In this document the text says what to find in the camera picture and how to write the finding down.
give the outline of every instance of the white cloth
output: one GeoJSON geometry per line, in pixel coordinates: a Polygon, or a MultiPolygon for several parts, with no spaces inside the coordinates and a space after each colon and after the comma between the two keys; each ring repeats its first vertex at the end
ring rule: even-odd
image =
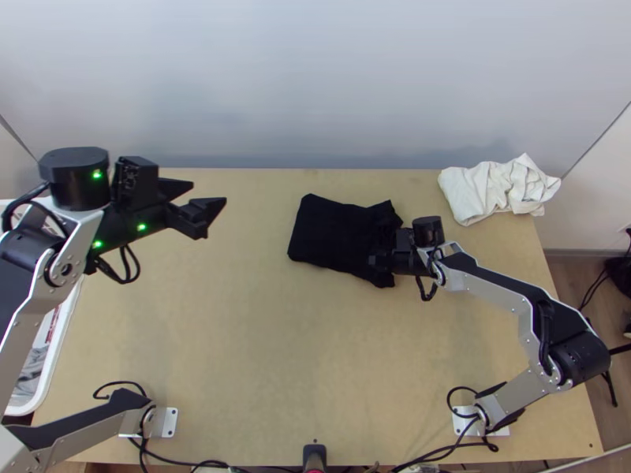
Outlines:
{"type": "Polygon", "coordinates": [[[439,186],[456,222],[469,226],[494,212],[543,215],[543,203],[558,191],[561,179],[544,174],[524,153],[503,164],[484,161],[471,169],[444,169],[439,186]]]}

